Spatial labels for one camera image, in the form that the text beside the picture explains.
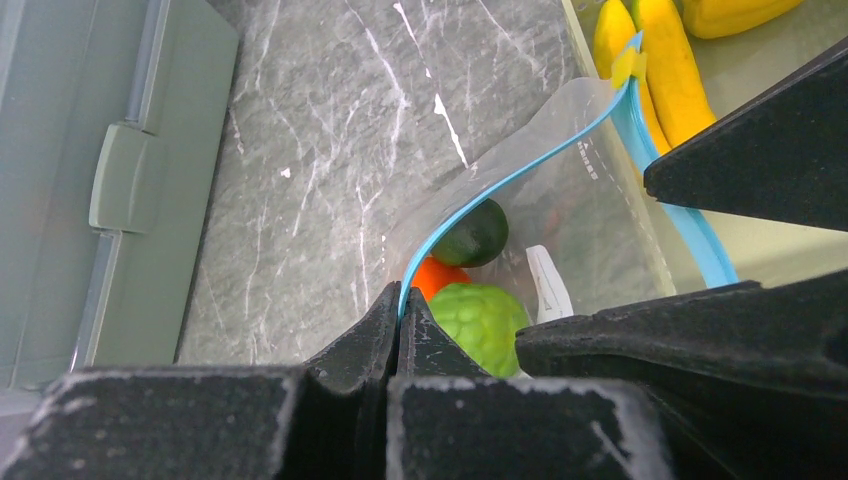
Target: green custard apple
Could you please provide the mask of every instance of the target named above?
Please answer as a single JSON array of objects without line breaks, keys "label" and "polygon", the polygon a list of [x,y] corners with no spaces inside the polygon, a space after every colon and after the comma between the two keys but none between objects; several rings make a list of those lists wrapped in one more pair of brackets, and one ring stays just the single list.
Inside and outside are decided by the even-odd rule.
[{"label": "green custard apple", "polygon": [[492,285],[454,283],[429,307],[442,330],[484,370],[496,377],[518,373],[515,332],[529,322],[515,297]]}]

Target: banana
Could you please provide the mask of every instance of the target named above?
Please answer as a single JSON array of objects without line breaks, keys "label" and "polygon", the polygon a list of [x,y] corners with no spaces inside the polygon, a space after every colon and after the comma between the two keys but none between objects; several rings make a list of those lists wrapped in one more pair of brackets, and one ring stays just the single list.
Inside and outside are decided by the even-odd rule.
[{"label": "banana", "polygon": [[[598,69],[598,75],[601,78],[606,80],[612,76],[613,62],[634,35],[636,35],[636,26],[633,24],[633,19],[630,18],[627,7],[621,3],[621,0],[607,0],[601,7],[592,41],[592,56],[595,60],[595,68]],[[650,64],[651,58],[649,56],[648,70],[650,70]],[[639,82],[639,97],[651,139],[660,155],[665,155],[671,150],[671,147],[665,135],[663,135],[662,128],[660,128],[657,112],[651,101],[651,92],[645,82]]]},{"label": "banana", "polygon": [[716,121],[707,102],[692,47],[673,0],[634,0],[633,20],[648,54],[651,98],[672,148]]}]

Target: clear plastic bag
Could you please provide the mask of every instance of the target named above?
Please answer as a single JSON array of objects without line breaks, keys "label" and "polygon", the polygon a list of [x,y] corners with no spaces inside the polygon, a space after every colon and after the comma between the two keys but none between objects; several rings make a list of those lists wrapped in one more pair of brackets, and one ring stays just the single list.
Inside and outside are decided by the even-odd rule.
[{"label": "clear plastic bag", "polygon": [[662,281],[668,277],[662,258],[646,245],[648,232],[608,164],[603,135],[609,129],[596,128],[624,90],[599,79],[568,82],[526,126],[402,216],[387,238],[389,280],[403,280],[400,313],[432,246],[489,197],[507,215],[508,244],[495,261],[469,273],[475,283],[518,298],[531,321],[673,293]]}]

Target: yellow bell pepper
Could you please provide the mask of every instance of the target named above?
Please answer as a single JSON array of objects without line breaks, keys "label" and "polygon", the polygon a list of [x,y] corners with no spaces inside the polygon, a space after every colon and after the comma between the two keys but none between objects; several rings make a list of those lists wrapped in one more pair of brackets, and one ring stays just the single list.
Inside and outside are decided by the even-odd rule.
[{"label": "yellow bell pepper", "polygon": [[779,17],[803,0],[683,0],[683,24],[698,38],[750,30]]}]

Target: orange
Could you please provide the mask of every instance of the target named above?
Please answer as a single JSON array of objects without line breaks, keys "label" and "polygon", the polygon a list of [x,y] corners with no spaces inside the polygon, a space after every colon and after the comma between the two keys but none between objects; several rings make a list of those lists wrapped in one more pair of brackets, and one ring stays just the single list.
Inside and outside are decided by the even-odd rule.
[{"label": "orange", "polygon": [[449,267],[433,257],[427,257],[421,262],[421,266],[418,267],[412,279],[412,286],[418,287],[428,302],[439,293],[439,290],[451,283],[471,283],[471,277],[465,273],[465,270]]}]

